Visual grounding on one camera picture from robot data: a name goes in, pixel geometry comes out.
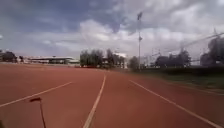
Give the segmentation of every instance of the red running track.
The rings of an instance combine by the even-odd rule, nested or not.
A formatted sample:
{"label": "red running track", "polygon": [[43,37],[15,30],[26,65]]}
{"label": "red running track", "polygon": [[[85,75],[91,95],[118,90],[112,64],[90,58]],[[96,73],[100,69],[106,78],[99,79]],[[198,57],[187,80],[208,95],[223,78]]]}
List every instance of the red running track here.
{"label": "red running track", "polygon": [[29,103],[30,97],[27,97],[33,94],[39,94],[43,99],[47,128],[224,126],[224,96],[173,86],[160,79],[118,72],[0,64],[0,120],[5,128],[43,127],[38,103]]}

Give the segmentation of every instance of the white cloud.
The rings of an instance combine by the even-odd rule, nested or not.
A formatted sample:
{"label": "white cloud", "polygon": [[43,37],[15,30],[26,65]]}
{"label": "white cloud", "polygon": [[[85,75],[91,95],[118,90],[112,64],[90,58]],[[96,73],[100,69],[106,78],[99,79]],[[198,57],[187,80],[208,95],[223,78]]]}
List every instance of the white cloud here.
{"label": "white cloud", "polygon": [[3,35],[0,34],[0,40],[3,38]]}
{"label": "white cloud", "polygon": [[224,0],[217,0],[218,5],[223,6],[224,5]]}
{"label": "white cloud", "polygon": [[[179,47],[180,41],[191,40],[196,37],[194,34],[171,31],[167,28],[143,28],[143,41],[141,54],[148,54],[149,49],[164,49]],[[107,25],[102,25],[94,20],[86,20],[80,23],[80,29],[70,33],[35,33],[30,38],[39,39],[47,45],[67,48],[70,51],[85,49],[108,48],[119,49],[128,55],[138,54],[138,33],[130,34],[125,27],[114,33]]]}

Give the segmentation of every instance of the sky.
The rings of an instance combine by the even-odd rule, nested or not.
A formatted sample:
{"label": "sky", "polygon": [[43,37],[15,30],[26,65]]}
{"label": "sky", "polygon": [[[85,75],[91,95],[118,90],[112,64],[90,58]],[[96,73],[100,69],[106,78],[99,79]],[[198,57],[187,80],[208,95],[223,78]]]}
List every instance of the sky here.
{"label": "sky", "polygon": [[[140,28],[141,55],[167,54],[214,28],[224,32],[223,12],[224,0],[0,0],[0,49],[79,57],[110,48],[137,56]],[[196,56],[206,48],[201,42],[187,50]]]}

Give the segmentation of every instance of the pole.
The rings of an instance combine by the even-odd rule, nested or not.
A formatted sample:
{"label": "pole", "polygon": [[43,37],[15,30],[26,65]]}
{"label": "pole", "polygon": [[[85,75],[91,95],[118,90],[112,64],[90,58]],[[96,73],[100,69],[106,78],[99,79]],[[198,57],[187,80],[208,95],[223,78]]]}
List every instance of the pole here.
{"label": "pole", "polygon": [[139,41],[138,41],[138,61],[139,61],[139,62],[138,62],[138,68],[139,68],[139,70],[141,69],[141,64],[140,64],[140,63],[141,63],[141,60],[140,60],[140,56],[141,56],[141,55],[140,55],[140,54],[141,54],[141,53],[140,53],[141,46],[140,46],[140,42],[141,42],[141,41],[140,41],[140,31],[139,31]]}
{"label": "pole", "polygon": [[42,105],[42,100],[40,97],[38,98],[34,98],[34,99],[31,99],[30,102],[39,102],[40,103],[40,113],[41,113],[41,119],[42,119],[42,122],[43,122],[43,126],[44,128],[47,128],[46,127],[46,123],[45,123],[45,120],[44,120],[44,113],[43,113],[43,105]]}
{"label": "pole", "polygon": [[140,43],[141,43],[141,40],[142,40],[142,37],[141,37],[141,33],[140,33],[140,30],[141,30],[141,18],[142,18],[142,12],[140,12],[138,15],[137,15],[137,20],[138,20],[138,61],[139,61],[139,63],[138,63],[138,68],[139,68],[139,70],[140,70],[140,68],[141,68],[141,65],[140,65],[140,63],[141,63],[141,61],[140,61],[140,54],[141,54],[141,46],[140,46]]}
{"label": "pole", "polygon": [[47,128],[45,120],[44,120],[43,105],[42,105],[42,101],[41,100],[40,100],[40,112],[41,112],[41,118],[42,118],[42,121],[43,121],[44,128]]}

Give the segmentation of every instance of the green grass field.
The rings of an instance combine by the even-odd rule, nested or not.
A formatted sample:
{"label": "green grass field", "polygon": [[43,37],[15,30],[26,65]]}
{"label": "green grass field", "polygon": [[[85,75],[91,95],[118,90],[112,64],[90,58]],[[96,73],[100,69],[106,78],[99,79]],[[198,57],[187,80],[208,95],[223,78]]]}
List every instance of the green grass field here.
{"label": "green grass field", "polygon": [[195,74],[169,74],[160,71],[142,71],[142,75],[157,76],[166,80],[188,83],[188,86],[194,86],[201,89],[224,89],[224,74],[218,75],[195,75]]}

